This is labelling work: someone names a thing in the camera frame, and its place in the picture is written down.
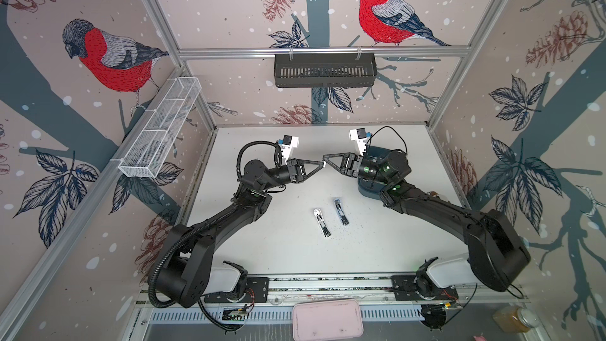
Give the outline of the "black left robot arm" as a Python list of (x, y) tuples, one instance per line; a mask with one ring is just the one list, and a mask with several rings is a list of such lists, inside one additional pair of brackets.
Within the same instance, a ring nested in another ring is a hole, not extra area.
[(230, 261), (215, 267), (216, 250), (240, 229), (260, 219), (279, 187), (303, 183), (313, 175), (305, 169), (307, 159), (289, 156), (286, 140), (270, 143), (273, 168), (258, 159), (243, 164), (245, 151), (260, 144), (249, 142), (240, 149), (236, 159), (238, 189), (227, 208), (198, 224), (178, 224), (169, 231), (148, 272), (148, 300), (154, 307), (178, 304), (189, 308), (214, 294), (224, 294), (231, 300), (246, 296), (247, 271)]

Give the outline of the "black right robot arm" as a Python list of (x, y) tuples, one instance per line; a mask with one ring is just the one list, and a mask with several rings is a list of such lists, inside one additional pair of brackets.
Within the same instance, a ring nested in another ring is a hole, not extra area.
[(327, 154), (323, 160), (341, 175), (382, 186), (378, 195), (384, 207), (422, 219), (467, 245), (465, 254), (426, 264), (427, 277), (437, 287), (483, 284), (505, 292), (530, 263), (528, 249), (505, 214), (453, 205), (408, 183), (412, 169), (400, 149), (376, 160), (356, 153)]

